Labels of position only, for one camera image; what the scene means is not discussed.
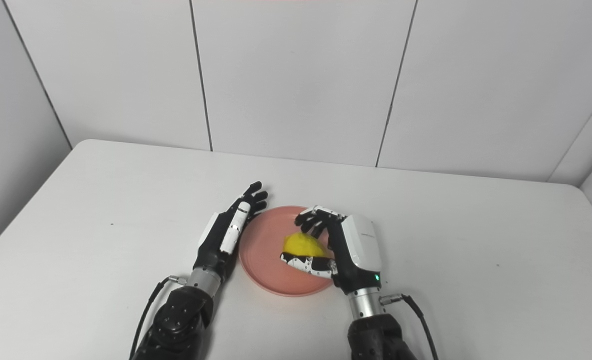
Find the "panel seam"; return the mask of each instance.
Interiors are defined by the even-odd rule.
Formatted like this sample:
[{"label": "panel seam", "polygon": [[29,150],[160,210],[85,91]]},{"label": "panel seam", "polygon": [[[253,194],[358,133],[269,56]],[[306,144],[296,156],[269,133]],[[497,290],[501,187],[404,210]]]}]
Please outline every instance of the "panel seam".
[{"label": "panel seam", "polygon": [[414,26],[415,11],[418,7],[418,0],[415,0],[414,10],[412,11],[412,18],[409,20],[409,28],[407,29],[407,37],[405,39],[405,47],[403,47],[403,55],[400,57],[400,65],[398,66],[398,75],[396,75],[396,82],[394,83],[394,92],[391,95],[391,102],[389,103],[389,111],[387,111],[387,120],[385,121],[385,129],[382,131],[382,139],[380,139],[380,148],[378,148],[378,157],[376,158],[376,167],[380,163],[380,154],[382,153],[382,146],[385,143],[385,135],[387,134],[387,127],[389,127],[389,119],[391,118],[391,111],[394,108],[394,99],[396,98],[396,90],[398,90],[398,82],[400,81],[400,73],[403,70],[403,62],[407,53],[407,46],[409,45],[409,38],[412,34],[412,27]]},{"label": "panel seam", "polygon": [[9,16],[9,20],[11,20],[14,30],[16,32],[16,35],[18,36],[18,39],[20,40],[20,43],[22,44],[22,49],[24,50],[24,53],[27,55],[27,59],[29,59],[29,63],[31,64],[31,69],[33,70],[33,73],[36,75],[36,78],[38,79],[38,83],[40,84],[40,87],[42,88],[42,92],[43,92],[43,94],[45,94],[45,97],[47,98],[47,103],[49,104],[49,107],[51,108],[51,112],[53,112],[54,117],[56,118],[56,122],[58,123],[58,127],[60,128],[60,131],[62,132],[63,136],[65,137],[65,141],[67,142],[67,146],[69,146],[69,150],[73,150],[74,148],[73,148],[73,146],[71,146],[71,141],[69,141],[69,137],[67,136],[67,133],[65,132],[65,128],[63,127],[63,125],[60,121],[60,117],[58,117],[58,113],[56,112],[56,109],[54,108],[54,104],[51,102],[51,98],[49,97],[49,94],[47,93],[47,89],[45,88],[45,84],[42,82],[42,79],[40,78],[40,74],[38,73],[38,70],[36,69],[36,64],[33,63],[33,59],[31,58],[31,55],[29,54],[29,50],[27,49],[27,45],[24,43],[24,39],[22,39],[22,36],[20,35],[20,30],[18,30],[18,26],[15,23],[14,17],[12,16],[11,11],[9,10],[9,6],[7,6],[7,3],[5,0],[1,0],[1,2],[3,3],[3,6],[5,7],[5,11],[7,12],[7,16]]},{"label": "panel seam", "polygon": [[189,10],[191,12],[191,29],[193,30],[193,43],[196,47],[196,60],[198,62],[198,77],[200,77],[200,91],[202,91],[202,105],[205,109],[205,122],[207,124],[207,137],[209,137],[209,151],[214,151],[211,142],[211,127],[209,126],[209,114],[207,114],[207,96],[205,95],[205,82],[202,77],[202,64],[200,63],[200,50],[198,50],[198,34],[196,32],[196,20],[193,14],[193,0],[189,0]]},{"label": "panel seam", "polygon": [[558,161],[558,164],[556,164],[556,167],[554,167],[554,170],[551,171],[551,174],[549,175],[549,177],[547,178],[547,182],[551,181],[551,178],[554,176],[554,174],[556,173],[556,170],[558,170],[558,168],[560,167],[560,164],[563,162],[563,160],[565,160],[565,157],[567,156],[567,154],[569,153],[569,151],[574,147],[574,144],[576,143],[576,141],[578,140],[578,138],[580,137],[580,135],[582,134],[582,132],[584,131],[584,128],[586,128],[587,124],[591,121],[592,118],[592,112],[589,115],[589,117],[587,118],[587,120],[584,122],[584,125],[582,125],[580,131],[576,134],[576,137],[574,138],[574,141],[572,141],[571,145],[569,145],[569,147],[567,148],[567,150],[565,151],[565,153],[563,154],[563,157],[560,158],[560,161]]}]

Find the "black cable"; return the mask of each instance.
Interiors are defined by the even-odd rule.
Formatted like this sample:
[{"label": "black cable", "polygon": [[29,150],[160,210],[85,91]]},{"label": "black cable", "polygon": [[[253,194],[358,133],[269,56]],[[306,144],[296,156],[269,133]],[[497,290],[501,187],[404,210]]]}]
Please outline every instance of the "black cable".
[{"label": "black cable", "polygon": [[424,333],[427,335],[427,341],[429,342],[429,347],[431,349],[431,355],[433,356],[433,360],[438,360],[438,353],[436,351],[436,346],[433,344],[433,337],[431,337],[431,333],[429,332],[429,326],[427,326],[427,322],[424,320],[424,314],[420,307],[415,303],[414,299],[411,296],[400,294],[403,297],[403,300],[407,305],[409,305],[412,310],[416,313],[418,319],[420,319],[422,323],[422,328],[424,329]]},{"label": "black cable", "polygon": [[151,293],[151,296],[149,297],[149,301],[147,301],[147,306],[145,306],[145,310],[142,312],[142,316],[140,317],[140,321],[138,322],[138,327],[136,328],[136,335],[134,335],[134,342],[132,342],[132,344],[131,344],[131,351],[129,352],[129,360],[131,360],[131,358],[133,358],[133,356],[134,356],[134,353],[136,353],[136,346],[138,346],[138,338],[140,337],[140,331],[142,330],[142,324],[145,322],[145,317],[147,317],[147,313],[149,312],[149,308],[151,307],[152,303],[154,303],[154,300],[156,300],[156,297],[160,293],[160,290],[162,290],[163,287],[165,287],[165,284],[167,281],[169,281],[168,277],[164,278],[161,282],[159,282],[158,285],[156,285],[156,288],[154,289],[154,291]]}]

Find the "lemon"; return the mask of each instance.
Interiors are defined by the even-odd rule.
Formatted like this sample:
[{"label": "lemon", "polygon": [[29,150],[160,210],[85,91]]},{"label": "lemon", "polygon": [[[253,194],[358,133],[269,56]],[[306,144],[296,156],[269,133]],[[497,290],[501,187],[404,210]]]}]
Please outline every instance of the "lemon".
[{"label": "lemon", "polygon": [[294,232],[286,236],[282,251],[296,256],[326,256],[325,249],[320,246],[318,239],[303,232]]}]

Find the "pink plate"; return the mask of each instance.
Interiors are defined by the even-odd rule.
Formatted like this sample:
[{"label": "pink plate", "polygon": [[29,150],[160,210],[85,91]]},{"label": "pink plate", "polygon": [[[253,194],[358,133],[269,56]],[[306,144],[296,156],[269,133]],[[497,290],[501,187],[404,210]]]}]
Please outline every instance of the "pink plate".
[{"label": "pink plate", "polygon": [[[240,262],[247,275],[268,292],[280,296],[308,296],[332,284],[327,278],[299,271],[280,260],[285,237],[300,231],[294,225],[294,219],[304,209],[301,206],[269,209],[253,219],[243,231]],[[327,240],[325,231],[319,239],[324,248]]]}]

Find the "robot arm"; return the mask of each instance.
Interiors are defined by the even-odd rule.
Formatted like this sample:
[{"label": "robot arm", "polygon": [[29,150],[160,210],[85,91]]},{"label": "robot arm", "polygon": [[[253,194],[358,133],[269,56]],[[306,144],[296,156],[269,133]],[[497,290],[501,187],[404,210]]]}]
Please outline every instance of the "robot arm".
[{"label": "robot arm", "polygon": [[347,216],[315,206],[301,212],[295,223],[304,233],[311,230],[315,238],[324,229],[329,232],[328,248],[334,252],[335,260],[286,253],[281,257],[296,269],[311,269],[307,272],[312,275],[332,278],[334,285],[348,297],[353,314],[348,332],[351,357],[354,360],[416,360],[403,341],[400,325],[383,308],[384,304],[408,300],[401,295],[380,296],[382,261],[371,221],[362,215]]},{"label": "robot arm", "polygon": [[[191,275],[189,278],[170,276],[171,281],[182,287],[173,290],[156,312],[140,346],[136,351],[132,348],[130,360],[198,358],[202,334],[213,318],[213,297],[220,285],[231,276],[236,264],[238,238],[250,219],[267,207],[267,192],[257,192],[261,187],[259,181],[251,184],[228,210],[211,217],[200,237],[200,248]],[[138,333],[136,331],[134,346]]]}]

